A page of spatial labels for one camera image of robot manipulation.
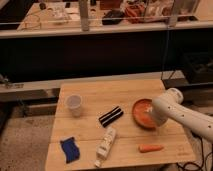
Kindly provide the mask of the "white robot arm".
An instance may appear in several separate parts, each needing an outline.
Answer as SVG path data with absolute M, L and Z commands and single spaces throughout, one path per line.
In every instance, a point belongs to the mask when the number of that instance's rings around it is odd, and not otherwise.
M 152 99 L 151 118 L 157 126 L 172 119 L 213 143 L 213 117 L 182 106 L 183 99 L 183 94 L 178 89 L 166 90 Z

